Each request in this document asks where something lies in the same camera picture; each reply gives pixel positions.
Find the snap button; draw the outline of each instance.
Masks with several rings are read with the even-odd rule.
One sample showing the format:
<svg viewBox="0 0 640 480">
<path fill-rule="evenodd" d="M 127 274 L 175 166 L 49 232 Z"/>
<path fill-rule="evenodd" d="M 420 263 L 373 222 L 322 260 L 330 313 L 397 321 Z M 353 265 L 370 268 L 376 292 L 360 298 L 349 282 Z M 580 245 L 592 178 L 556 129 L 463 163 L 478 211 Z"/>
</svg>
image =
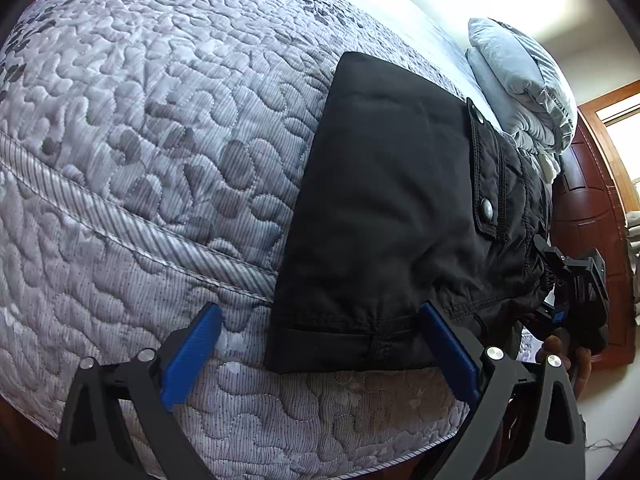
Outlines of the snap button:
<svg viewBox="0 0 640 480">
<path fill-rule="evenodd" d="M 478 110 L 478 108 L 476 108 L 474 106 L 474 112 L 476 113 L 476 118 L 478 118 L 478 122 L 480 124 L 484 124 L 484 117 L 482 117 L 482 114 L 480 113 L 480 110 Z"/>
<path fill-rule="evenodd" d="M 490 222 L 494 218 L 494 206 L 491 205 L 491 201 L 488 198 L 482 199 L 480 209 L 485 222 Z"/>
</svg>

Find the silver bolt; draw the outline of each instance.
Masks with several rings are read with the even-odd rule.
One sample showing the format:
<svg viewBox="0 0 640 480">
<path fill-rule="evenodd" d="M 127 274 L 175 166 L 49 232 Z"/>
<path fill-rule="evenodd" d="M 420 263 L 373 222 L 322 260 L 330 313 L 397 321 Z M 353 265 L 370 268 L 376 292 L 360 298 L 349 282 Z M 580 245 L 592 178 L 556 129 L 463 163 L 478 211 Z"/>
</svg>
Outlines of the silver bolt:
<svg viewBox="0 0 640 480">
<path fill-rule="evenodd" d="M 557 355 L 550 355 L 546 358 L 546 362 L 552 365 L 554 368 L 559 368 L 562 366 L 562 359 Z"/>
<path fill-rule="evenodd" d="M 94 358 L 93 357 L 85 357 L 80 361 L 80 367 L 82 370 L 88 370 L 89 368 L 94 367 Z"/>
<path fill-rule="evenodd" d="M 493 359 L 494 361 L 499 361 L 504 357 L 504 352 L 497 346 L 489 346 L 489 348 L 486 349 L 486 354 L 489 356 L 489 359 Z"/>
<path fill-rule="evenodd" d="M 151 348 L 145 348 L 138 352 L 138 361 L 142 361 L 143 363 L 153 361 L 154 357 L 156 357 L 156 352 Z"/>
</svg>

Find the cable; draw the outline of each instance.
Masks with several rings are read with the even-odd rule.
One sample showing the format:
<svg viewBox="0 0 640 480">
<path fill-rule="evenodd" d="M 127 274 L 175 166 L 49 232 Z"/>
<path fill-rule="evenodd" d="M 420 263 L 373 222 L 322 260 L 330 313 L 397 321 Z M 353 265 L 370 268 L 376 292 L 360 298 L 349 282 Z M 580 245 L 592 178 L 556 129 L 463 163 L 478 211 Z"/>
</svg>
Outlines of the cable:
<svg viewBox="0 0 640 480">
<path fill-rule="evenodd" d="M 600 444 L 601 442 L 607 442 L 608 444 L 605 444 L 604 446 L 599 446 L 598 444 Z M 600 440 L 594 442 L 590 446 L 585 446 L 584 449 L 586 451 L 591 451 L 592 449 L 613 449 L 615 451 L 620 451 L 622 449 L 622 446 L 624 445 L 625 445 L 624 442 L 619 442 L 617 444 L 614 444 L 608 438 L 601 438 Z"/>
</svg>

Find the blue gripper pad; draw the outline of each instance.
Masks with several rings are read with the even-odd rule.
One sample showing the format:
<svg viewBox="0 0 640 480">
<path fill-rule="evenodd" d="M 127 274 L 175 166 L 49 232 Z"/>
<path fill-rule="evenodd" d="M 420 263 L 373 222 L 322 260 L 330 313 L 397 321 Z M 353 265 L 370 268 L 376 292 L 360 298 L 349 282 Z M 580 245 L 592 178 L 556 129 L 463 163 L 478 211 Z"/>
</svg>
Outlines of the blue gripper pad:
<svg viewBox="0 0 640 480">
<path fill-rule="evenodd" d="M 160 398 L 169 412 L 173 411 L 176 404 L 187 399 L 200 369 L 218 342 L 222 331 L 220 307 L 210 304 L 196 325 L 190 326 L 190 329 L 190 333 L 162 374 Z"/>
<path fill-rule="evenodd" d="M 457 400 L 475 406 L 480 400 L 479 370 L 456 335 L 429 302 L 418 311 L 420 332 Z"/>
</svg>

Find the gray quilt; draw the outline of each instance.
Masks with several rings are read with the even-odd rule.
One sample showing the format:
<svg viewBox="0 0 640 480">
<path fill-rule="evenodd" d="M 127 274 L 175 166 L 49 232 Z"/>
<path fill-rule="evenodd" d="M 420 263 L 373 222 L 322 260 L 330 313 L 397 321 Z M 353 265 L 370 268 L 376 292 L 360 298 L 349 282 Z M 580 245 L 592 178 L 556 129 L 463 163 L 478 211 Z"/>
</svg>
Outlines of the gray quilt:
<svg viewBox="0 0 640 480">
<path fill-rule="evenodd" d="M 55 434 L 82 356 L 128 360 L 207 301 L 177 417 L 219 478 L 346 478 L 451 436 L 439 371 L 262 368 L 276 274 L 340 55 L 464 96 L 344 0 L 39 0 L 0 50 L 0 392 Z M 149 472 L 162 476 L 124 403 Z"/>
</svg>

